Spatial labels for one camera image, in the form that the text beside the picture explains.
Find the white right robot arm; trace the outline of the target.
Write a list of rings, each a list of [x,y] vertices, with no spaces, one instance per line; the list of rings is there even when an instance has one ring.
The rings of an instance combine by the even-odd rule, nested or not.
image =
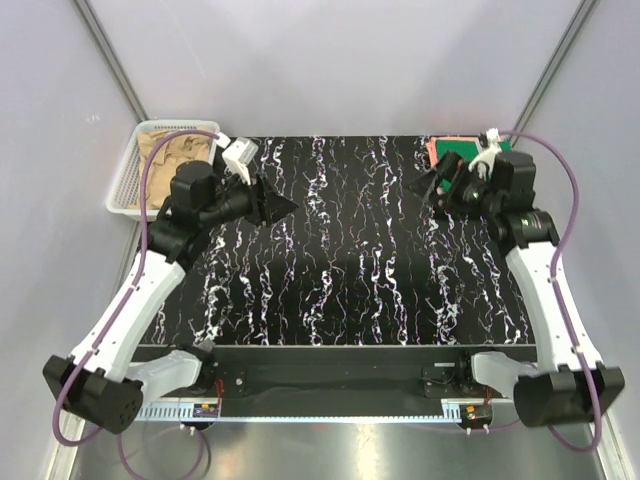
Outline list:
[[[527,427],[598,424],[625,379],[605,365],[584,328],[561,261],[563,243],[551,215],[535,207],[531,155],[499,150],[480,161],[448,151],[409,190],[440,215],[486,221],[513,275],[533,329],[536,363],[498,351],[467,354],[463,385],[485,386],[514,402]]]

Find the green t shirt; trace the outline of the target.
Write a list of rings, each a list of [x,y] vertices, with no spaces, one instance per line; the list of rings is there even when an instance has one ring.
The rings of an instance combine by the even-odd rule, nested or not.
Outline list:
[[[490,188],[498,155],[511,150],[495,132],[480,137],[436,137],[430,141],[436,192],[462,204],[478,204]]]

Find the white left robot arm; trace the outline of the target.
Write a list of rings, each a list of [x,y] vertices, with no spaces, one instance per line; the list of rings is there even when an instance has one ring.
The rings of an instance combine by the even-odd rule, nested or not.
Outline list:
[[[209,347],[175,347],[138,365],[134,353],[160,306],[206,249],[211,230],[239,219],[271,226],[297,207],[263,175],[235,173],[222,180],[204,161],[179,167],[156,219],[144,226],[129,282],[68,356],[53,355],[44,365],[56,400],[55,438],[73,443],[61,432],[63,412],[120,434],[149,402],[176,390],[199,395],[219,385]]]

